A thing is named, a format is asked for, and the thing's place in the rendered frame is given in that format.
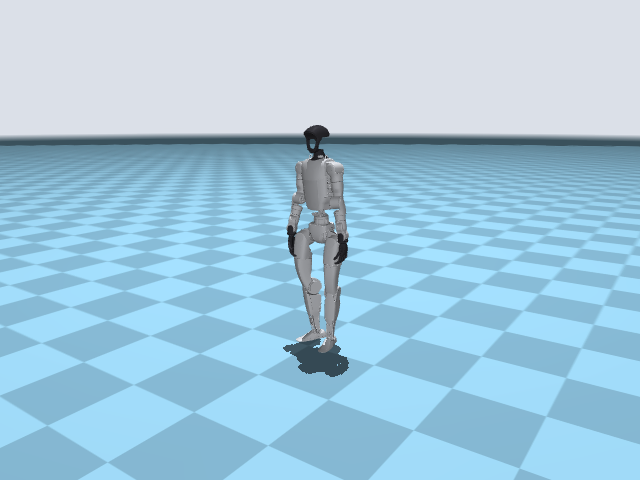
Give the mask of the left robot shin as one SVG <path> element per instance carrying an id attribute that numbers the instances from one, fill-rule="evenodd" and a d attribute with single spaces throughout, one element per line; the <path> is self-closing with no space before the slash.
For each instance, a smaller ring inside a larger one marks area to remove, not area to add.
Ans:
<path id="1" fill-rule="evenodd" d="M 327 293 L 325 298 L 324 316 L 326 320 L 326 339 L 329 339 L 329 336 L 331 336 L 331 341 L 334 339 L 335 324 L 339 314 L 340 294 L 341 287 L 338 286 L 335 297 L 333 297 L 333 294 Z"/>

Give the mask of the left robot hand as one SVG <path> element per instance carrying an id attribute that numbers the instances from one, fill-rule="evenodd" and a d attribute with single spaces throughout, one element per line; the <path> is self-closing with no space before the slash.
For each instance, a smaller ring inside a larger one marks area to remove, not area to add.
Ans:
<path id="1" fill-rule="evenodd" d="M 334 260 L 336 260 L 338 257 L 339 257 L 339 260 L 334 264 L 340 264 L 347 258 L 347 251 L 348 251 L 347 242 L 348 242 L 348 238 L 343 240 L 343 234 L 339 233 L 338 234 L 338 243 L 340 243 L 339 251 L 337 255 L 334 257 Z"/>

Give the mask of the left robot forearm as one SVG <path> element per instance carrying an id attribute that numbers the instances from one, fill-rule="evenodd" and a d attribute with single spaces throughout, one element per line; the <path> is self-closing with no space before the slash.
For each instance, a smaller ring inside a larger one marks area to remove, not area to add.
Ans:
<path id="1" fill-rule="evenodd" d="M 349 237 L 348 231 L 347 231 L 347 225 L 346 225 L 346 207 L 345 207 L 345 203 L 344 203 L 344 199 L 342 197 L 339 198 L 339 210 L 335 210 L 334 211 L 334 216 L 335 216 L 335 228 L 337 231 L 337 238 L 338 238 L 338 234 L 341 233 L 343 234 L 343 240 L 347 239 Z"/>

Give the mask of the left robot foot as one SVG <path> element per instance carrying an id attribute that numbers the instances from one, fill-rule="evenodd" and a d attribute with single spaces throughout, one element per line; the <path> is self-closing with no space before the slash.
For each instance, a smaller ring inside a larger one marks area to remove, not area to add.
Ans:
<path id="1" fill-rule="evenodd" d="M 328 352 L 336 342 L 337 342 L 337 339 L 335 335 L 332 341 L 331 341 L 331 336 L 329 336 L 329 339 L 324 340 L 323 344 L 318 349 L 318 352 L 321 352 L 321 353 Z"/>

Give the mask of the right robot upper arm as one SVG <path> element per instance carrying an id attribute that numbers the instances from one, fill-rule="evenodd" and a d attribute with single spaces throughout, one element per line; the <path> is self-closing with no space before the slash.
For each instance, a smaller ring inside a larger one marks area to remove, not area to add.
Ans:
<path id="1" fill-rule="evenodd" d="M 297 192 L 295 192 L 292 196 L 292 200 L 294 203 L 298 203 L 298 204 L 303 204 L 305 203 L 305 197 L 304 197 L 304 189 L 303 189 L 303 181 L 302 181 L 302 163 L 303 161 L 299 161 L 296 163 L 295 166 L 295 170 L 296 170 L 296 186 L 297 186 Z"/>

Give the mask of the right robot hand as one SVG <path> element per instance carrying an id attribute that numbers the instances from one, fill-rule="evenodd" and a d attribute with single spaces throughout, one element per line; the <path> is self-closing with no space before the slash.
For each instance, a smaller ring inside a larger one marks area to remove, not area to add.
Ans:
<path id="1" fill-rule="evenodd" d="M 289 225 L 289 226 L 288 226 L 288 232 L 287 232 L 287 234 L 289 235 L 289 238 L 288 238 L 288 247 L 289 247 L 290 254 L 291 254 L 292 256 L 297 256 L 297 255 L 294 255 L 294 240 L 295 240 L 295 235 L 296 235 L 296 233 L 297 233 L 297 232 L 293 232 L 293 226 L 292 226 L 292 225 Z"/>

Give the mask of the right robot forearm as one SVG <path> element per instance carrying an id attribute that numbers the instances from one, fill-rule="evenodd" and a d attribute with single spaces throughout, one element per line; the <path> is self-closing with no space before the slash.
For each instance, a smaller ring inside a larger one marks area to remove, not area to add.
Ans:
<path id="1" fill-rule="evenodd" d="M 289 223 L 287 225 L 287 231 L 288 231 L 288 226 L 292 225 L 293 226 L 293 232 L 296 232 L 298 227 L 298 222 L 299 222 L 299 218 L 300 218 L 300 214 L 301 211 L 303 209 L 302 206 L 300 206 L 298 203 L 294 203 L 292 200 L 292 206 L 291 206 L 292 210 L 289 216 Z"/>

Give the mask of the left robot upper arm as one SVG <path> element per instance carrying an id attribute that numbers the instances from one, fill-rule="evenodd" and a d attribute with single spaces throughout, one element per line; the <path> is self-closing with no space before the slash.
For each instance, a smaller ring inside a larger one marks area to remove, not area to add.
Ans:
<path id="1" fill-rule="evenodd" d="M 340 209 L 339 198 L 343 198 L 343 174 L 344 167 L 339 162 L 328 161 L 326 162 L 327 174 L 331 178 L 331 186 L 333 191 L 333 197 L 330 198 L 329 205 L 332 209 Z"/>

